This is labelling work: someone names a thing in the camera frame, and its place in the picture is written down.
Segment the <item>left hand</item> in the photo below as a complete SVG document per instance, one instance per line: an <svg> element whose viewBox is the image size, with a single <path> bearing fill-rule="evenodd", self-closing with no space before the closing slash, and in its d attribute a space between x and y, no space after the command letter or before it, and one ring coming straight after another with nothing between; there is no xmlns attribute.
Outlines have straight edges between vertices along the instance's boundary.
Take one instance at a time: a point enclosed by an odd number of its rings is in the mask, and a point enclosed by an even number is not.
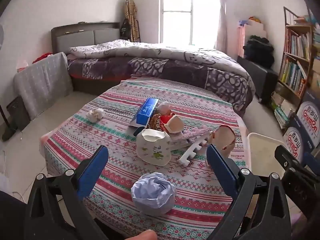
<svg viewBox="0 0 320 240"><path fill-rule="evenodd" d="M130 237L125 240L157 240L157 233L148 229L134 237Z"/></svg>

